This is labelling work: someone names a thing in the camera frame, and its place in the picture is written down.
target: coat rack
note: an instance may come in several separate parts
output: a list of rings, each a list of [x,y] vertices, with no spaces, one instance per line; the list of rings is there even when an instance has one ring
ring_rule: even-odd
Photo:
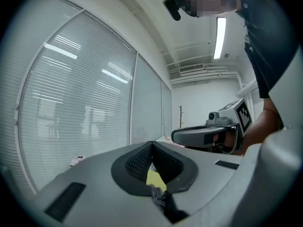
[[[181,129],[181,124],[183,124],[183,122],[182,122],[182,114],[183,114],[182,105],[179,108],[180,108],[180,128],[179,129]]]

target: hand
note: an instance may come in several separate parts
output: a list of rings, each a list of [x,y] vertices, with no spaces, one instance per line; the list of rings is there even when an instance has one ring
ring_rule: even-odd
[[[219,138],[219,135],[215,134],[213,137],[213,141],[216,142],[218,140],[218,138]],[[235,133],[233,131],[227,131],[226,138],[224,141],[224,146],[232,148],[234,143],[235,143]]]

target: person's arm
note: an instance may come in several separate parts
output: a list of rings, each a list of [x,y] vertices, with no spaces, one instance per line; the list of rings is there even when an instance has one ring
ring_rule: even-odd
[[[262,143],[268,135],[280,129],[280,124],[280,117],[275,105],[270,98],[265,98],[263,112],[249,128],[244,137],[241,151],[235,155],[242,155],[249,146]]]

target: person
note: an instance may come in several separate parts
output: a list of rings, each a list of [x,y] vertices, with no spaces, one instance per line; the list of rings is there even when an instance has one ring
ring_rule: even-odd
[[[268,93],[287,69],[299,42],[278,4],[274,0],[167,0],[164,4],[175,20],[180,20],[179,8],[192,17],[220,16],[234,11],[244,19],[244,49],[254,69],[264,106],[236,154],[244,154],[249,146],[262,143],[269,134],[280,130],[282,123]],[[227,132],[224,137],[224,146],[232,147],[234,134]],[[214,135],[215,143],[218,138],[218,134]]]

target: fluorescent light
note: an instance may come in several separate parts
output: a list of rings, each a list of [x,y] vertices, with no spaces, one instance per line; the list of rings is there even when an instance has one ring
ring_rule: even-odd
[[[73,58],[73,59],[77,59],[77,56],[76,56],[76,55],[74,55],[74,54],[72,54],[72,53],[69,53],[69,52],[67,52],[67,51],[65,51],[65,50],[62,50],[62,49],[60,49],[60,48],[58,48],[58,47],[56,47],[56,46],[53,46],[53,45],[51,45],[51,44],[45,44],[44,47],[45,47],[45,48],[48,48],[48,49],[51,49],[51,50],[53,50],[53,51],[57,51],[57,52],[59,52],[59,53],[61,53],[61,54],[63,54],[63,55],[69,56],[69,57],[71,57],[71,58]]]
[[[105,74],[107,74],[107,75],[109,75],[109,76],[111,76],[111,77],[113,77],[113,78],[115,78],[115,79],[117,79],[117,80],[119,80],[119,81],[122,81],[123,83],[128,83],[128,81],[125,81],[122,78],[117,77],[116,75],[114,75],[113,73],[110,73],[107,70],[103,69],[102,72],[105,73]]]
[[[219,59],[221,56],[221,51],[222,51],[224,36],[225,36],[225,28],[226,28],[226,18],[224,17],[217,18],[217,41],[214,50],[214,59]]]

